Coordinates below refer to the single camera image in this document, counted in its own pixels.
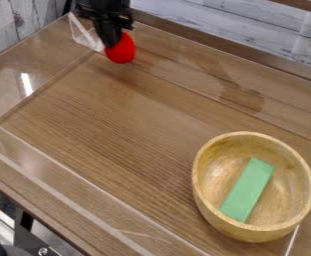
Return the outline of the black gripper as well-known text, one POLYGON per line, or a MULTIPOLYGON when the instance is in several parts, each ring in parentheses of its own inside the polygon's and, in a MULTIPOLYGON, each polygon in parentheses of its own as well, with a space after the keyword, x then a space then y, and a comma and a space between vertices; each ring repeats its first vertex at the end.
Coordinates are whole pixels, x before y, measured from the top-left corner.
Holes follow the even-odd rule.
POLYGON ((133 30, 131 0, 74 0, 74 7, 82 18, 108 19, 93 22, 96 33, 105 47, 111 48, 117 44, 124 30, 133 30))

